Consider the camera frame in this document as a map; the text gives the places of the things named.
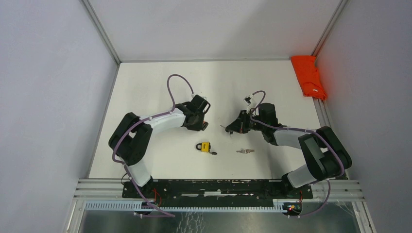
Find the black head key bunch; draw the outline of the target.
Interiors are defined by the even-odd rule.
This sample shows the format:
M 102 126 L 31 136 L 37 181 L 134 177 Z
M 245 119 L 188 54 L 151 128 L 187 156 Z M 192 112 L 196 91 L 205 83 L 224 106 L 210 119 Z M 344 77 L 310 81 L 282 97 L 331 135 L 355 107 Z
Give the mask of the black head key bunch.
M 231 130 L 228 130 L 225 126 L 220 125 L 220 127 L 222 127 L 224 129 L 224 131 L 226 132 L 226 134 L 230 137 L 233 136 L 233 132 Z

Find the silver key bunch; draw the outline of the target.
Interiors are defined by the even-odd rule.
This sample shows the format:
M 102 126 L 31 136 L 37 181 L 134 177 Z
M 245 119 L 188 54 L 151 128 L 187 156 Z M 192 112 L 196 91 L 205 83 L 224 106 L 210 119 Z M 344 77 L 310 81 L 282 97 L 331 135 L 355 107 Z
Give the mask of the silver key bunch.
M 240 149 L 240 150 L 237 150 L 236 152 L 242 153 L 242 154 L 249 154 L 249 153 L 255 152 L 255 150 L 254 149 Z

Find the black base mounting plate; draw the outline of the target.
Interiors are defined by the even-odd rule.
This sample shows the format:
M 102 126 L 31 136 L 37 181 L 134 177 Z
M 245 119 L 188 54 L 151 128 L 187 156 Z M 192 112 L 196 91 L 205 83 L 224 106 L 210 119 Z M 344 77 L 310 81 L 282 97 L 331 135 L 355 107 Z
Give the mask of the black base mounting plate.
M 312 199 L 312 189 L 304 185 L 284 192 L 281 180 L 149 180 L 136 189 L 131 181 L 123 183 L 122 197 L 137 199 L 144 195 L 160 207 L 272 207 L 274 199 Z

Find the yellow padlock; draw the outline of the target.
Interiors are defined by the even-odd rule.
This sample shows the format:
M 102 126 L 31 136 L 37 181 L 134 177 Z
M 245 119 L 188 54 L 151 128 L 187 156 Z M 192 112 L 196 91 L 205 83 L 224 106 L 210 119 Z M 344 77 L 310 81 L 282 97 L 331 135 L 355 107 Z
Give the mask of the yellow padlock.
M 201 142 L 201 143 L 198 143 L 196 146 L 195 146 L 195 148 L 198 150 L 198 151 L 201 151 L 201 152 L 205 152 L 205 153 L 209 153 L 209 154 L 212 154 L 212 155 L 217 155 L 218 153 L 217 152 L 213 152 L 213 151 L 211 151 L 211 144 L 210 144 L 210 142 Z

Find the orange padlock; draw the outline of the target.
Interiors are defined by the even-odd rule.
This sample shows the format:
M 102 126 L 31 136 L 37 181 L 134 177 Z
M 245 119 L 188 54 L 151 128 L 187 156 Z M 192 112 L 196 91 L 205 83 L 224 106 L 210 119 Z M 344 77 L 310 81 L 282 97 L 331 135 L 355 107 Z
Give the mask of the orange padlock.
M 202 123 L 201 130 L 204 131 L 207 127 L 208 127 L 208 122 L 204 121 L 204 122 Z

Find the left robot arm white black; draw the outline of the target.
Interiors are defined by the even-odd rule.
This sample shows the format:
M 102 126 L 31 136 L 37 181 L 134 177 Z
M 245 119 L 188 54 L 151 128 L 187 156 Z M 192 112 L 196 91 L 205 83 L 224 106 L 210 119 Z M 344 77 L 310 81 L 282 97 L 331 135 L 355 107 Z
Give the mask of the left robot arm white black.
M 136 194 L 146 198 L 153 191 L 153 185 L 149 182 L 152 172 L 144 159 L 151 138 L 163 131 L 181 127 L 204 131 L 208 126 L 205 115 L 210 107 L 205 98 L 194 95 L 192 100 L 176 104 L 163 113 L 144 117 L 130 112 L 123 117 L 108 145 L 113 150 L 113 161 L 122 164 L 135 182 Z

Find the orange folded cloth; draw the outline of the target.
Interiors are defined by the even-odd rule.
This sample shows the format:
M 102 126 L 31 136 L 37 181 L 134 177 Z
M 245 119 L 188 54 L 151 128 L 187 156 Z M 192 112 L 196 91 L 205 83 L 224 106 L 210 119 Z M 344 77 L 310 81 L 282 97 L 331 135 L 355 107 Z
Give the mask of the orange folded cloth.
M 315 61 L 315 56 L 305 55 L 291 57 L 291 63 L 303 95 L 326 100 L 327 93 L 320 82 L 320 74 L 318 68 L 315 66 Z

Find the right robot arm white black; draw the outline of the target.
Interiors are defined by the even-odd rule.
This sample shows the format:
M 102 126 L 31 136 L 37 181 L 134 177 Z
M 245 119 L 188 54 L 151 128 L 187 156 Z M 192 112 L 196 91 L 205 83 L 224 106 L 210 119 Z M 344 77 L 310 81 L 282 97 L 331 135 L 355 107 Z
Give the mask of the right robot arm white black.
M 302 186 L 342 176 L 352 166 L 350 155 L 330 127 L 314 131 L 288 128 L 278 123 L 275 105 L 271 103 L 260 104 L 257 111 L 255 115 L 241 110 L 224 129 L 230 134 L 259 131 L 271 145 L 301 150 L 305 164 L 282 176 L 280 190 L 283 196 L 293 198 Z

